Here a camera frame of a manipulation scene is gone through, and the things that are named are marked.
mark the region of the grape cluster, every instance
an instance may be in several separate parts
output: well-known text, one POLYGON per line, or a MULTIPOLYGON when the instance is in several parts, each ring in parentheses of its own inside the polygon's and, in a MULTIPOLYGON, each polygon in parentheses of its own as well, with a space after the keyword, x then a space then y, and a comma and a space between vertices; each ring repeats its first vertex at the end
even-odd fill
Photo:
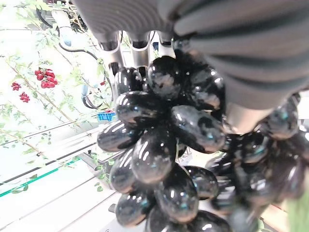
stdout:
POLYGON ((294 94, 254 131, 228 134, 222 126, 223 79, 207 65, 163 56, 145 78, 134 68, 115 76, 118 121, 103 127, 98 145, 122 151, 110 173, 122 193, 115 213, 132 227, 146 219, 146 232, 255 232, 271 203, 303 193, 309 132, 297 125, 294 94), (222 151, 205 168, 175 162, 187 147, 222 151), (221 217, 198 209, 210 201, 221 217))
POLYGON ((41 82, 41 88, 54 88, 58 85, 57 79, 55 79, 55 74, 51 69, 39 68, 34 74, 37 76, 38 81, 41 82))
POLYGON ((20 97, 20 100, 22 100, 23 102, 28 103, 28 101, 30 101, 30 97, 25 92, 20 94, 19 97, 20 97))
POLYGON ((13 91, 14 90, 18 91, 21 88, 21 85, 18 84, 17 82, 13 82, 11 87, 13 87, 13 91))

